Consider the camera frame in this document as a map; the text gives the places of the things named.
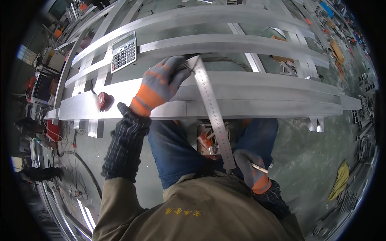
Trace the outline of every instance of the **green floor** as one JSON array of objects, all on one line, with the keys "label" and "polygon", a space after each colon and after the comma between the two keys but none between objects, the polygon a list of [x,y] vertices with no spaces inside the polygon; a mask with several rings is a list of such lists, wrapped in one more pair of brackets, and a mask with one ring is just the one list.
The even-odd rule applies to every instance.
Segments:
[{"label": "green floor", "polygon": [[[163,12],[174,9],[176,5],[204,5],[205,3],[190,0],[181,3],[177,0],[152,1],[144,7],[140,17],[153,13]],[[246,34],[271,37],[278,33],[273,29],[256,28],[253,24],[240,24]],[[141,33],[137,34],[138,44],[144,44],[156,40],[177,37],[182,35],[208,34],[208,33],[231,33],[226,24],[200,24],[182,28],[173,28],[160,33]],[[307,39],[311,49],[322,52],[314,40]],[[324,83],[337,86],[348,96],[357,97],[363,94],[358,86],[358,77],[367,72],[361,54],[356,47],[352,48],[353,57],[349,51],[343,51],[345,62],[343,64],[345,82],[338,76],[338,69],[334,64],[334,59],[330,58],[330,67],[319,68],[318,73],[324,76]],[[239,62],[247,63],[242,53],[217,53],[207,54],[207,56],[225,56]],[[274,61],[266,55],[259,55],[266,72],[278,74],[282,71],[280,63]],[[126,81],[142,77],[144,71],[156,64],[160,59],[138,60],[136,65],[130,65],[113,75],[112,83]],[[234,62],[207,62],[205,67],[208,71],[245,71],[240,65]],[[104,138],[95,139],[87,135],[77,137],[77,152],[89,165],[96,176],[100,186],[103,186],[103,177],[100,175],[103,164],[103,157],[106,155],[107,147],[110,144],[110,131],[115,128],[119,120],[106,120],[104,128]],[[189,134],[189,140],[195,143],[196,121],[185,121],[184,126]],[[293,119],[279,119],[279,132],[272,153],[273,167],[269,169],[268,176],[276,180],[281,186],[282,197],[289,205],[290,210],[296,214],[300,227],[305,236],[313,229],[315,222],[325,214],[327,209],[327,197],[335,182],[338,167],[344,159],[347,160],[352,169],[356,163],[355,136],[358,135],[358,127],[351,123],[351,111],[344,111],[344,114],[337,117],[325,118],[325,131],[321,133],[310,132],[305,125],[294,125]],[[69,140],[73,138],[74,131],[69,134]],[[157,168],[154,158],[150,151],[147,138],[141,153],[141,164],[137,175],[137,196],[140,204],[145,208],[151,208],[162,202],[162,187],[158,178]],[[61,164],[72,170],[69,162],[74,165],[73,156],[61,158]],[[88,199],[97,209],[100,207],[100,200],[90,177],[81,165],[78,167],[82,174],[84,184],[87,187]],[[69,182],[74,180],[74,175],[68,172],[65,180],[61,183],[64,190],[69,189]],[[73,206],[70,211],[78,213],[76,203],[70,198],[68,205]]]}]

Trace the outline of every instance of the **square ruler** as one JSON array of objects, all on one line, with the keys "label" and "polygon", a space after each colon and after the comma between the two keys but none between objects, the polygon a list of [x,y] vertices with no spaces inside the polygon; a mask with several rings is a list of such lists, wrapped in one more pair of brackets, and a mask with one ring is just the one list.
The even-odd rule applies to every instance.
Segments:
[{"label": "square ruler", "polygon": [[200,56],[195,56],[187,60],[189,68],[194,72],[198,90],[200,91],[205,109],[207,110],[210,124],[216,136],[218,147],[224,162],[224,169],[228,174],[236,168],[232,149],[225,130],[224,121],[217,104],[215,94],[210,84],[207,71]]}]

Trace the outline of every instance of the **gray and orange glove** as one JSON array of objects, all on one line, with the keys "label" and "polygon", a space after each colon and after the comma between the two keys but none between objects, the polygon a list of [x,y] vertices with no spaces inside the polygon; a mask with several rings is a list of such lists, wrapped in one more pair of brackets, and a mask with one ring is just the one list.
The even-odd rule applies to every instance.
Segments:
[{"label": "gray and orange glove", "polygon": [[184,56],[168,57],[146,71],[130,109],[139,116],[149,116],[155,107],[169,101],[190,76],[189,69],[177,71],[185,60]]},{"label": "gray and orange glove", "polygon": [[267,174],[252,167],[251,162],[264,168],[263,159],[247,150],[236,150],[233,153],[237,166],[244,175],[244,182],[256,194],[263,194],[271,187]]}]

